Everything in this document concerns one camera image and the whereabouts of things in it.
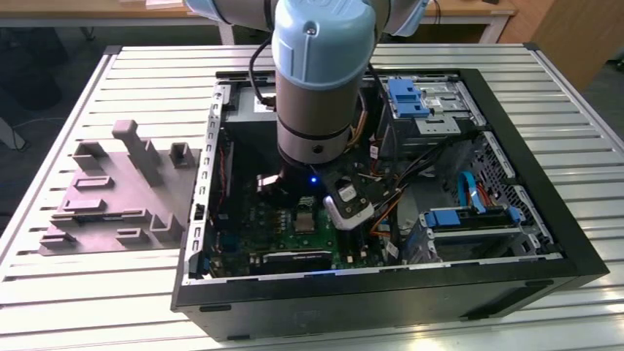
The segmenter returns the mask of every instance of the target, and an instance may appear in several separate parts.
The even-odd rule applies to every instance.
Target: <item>green circuit board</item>
[[[220,275],[253,274],[261,257],[280,252],[329,252],[330,269],[382,265],[377,256],[362,253],[365,249],[345,253],[340,235],[348,233],[334,228],[317,199],[302,197],[296,208],[273,208],[249,188],[241,201],[240,228],[220,236]]]

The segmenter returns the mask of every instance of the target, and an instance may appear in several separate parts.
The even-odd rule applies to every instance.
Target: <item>motherboard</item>
[[[364,233],[337,230],[320,199],[305,196],[294,208],[274,208],[242,189],[238,218],[216,233],[212,272],[248,276],[301,271],[365,268],[382,265]]]

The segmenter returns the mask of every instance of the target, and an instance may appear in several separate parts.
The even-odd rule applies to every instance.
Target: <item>white plastic part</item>
[[[328,210],[333,226],[336,227],[336,229],[340,230],[352,230],[368,218],[370,218],[374,213],[374,209],[372,208],[372,204],[369,203],[365,209],[360,211],[358,214],[356,214],[350,218],[342,218],[342,216],[340,216],[336,204],[333,203],[332,197],[325,196],[325,198],[322,199],[322,204],[325,205],[325,209]]]

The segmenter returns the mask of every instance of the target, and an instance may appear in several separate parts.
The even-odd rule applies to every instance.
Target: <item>aluminum profile table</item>
[[[217,71],[254,47],[122,48],[96,67],[0,241],[0,350],[562,350],[624,345],[624,145],[538,51],[522,45],[381,45],[378,68],[477,68],[610,274],[497,320],[217,345],[169,311],[177,250],[42,257],[38,239],[70,183],[78,141],[138,123],[156,148],[200,148]],[[270,69],[270,51],[256,62]]]

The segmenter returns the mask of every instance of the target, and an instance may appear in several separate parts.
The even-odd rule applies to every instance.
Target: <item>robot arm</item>
[[[309,165],[344,151],[357,89],[382,32],[416,31],[426,0],[186,0],[217,21],[272,30],[281,154]]]

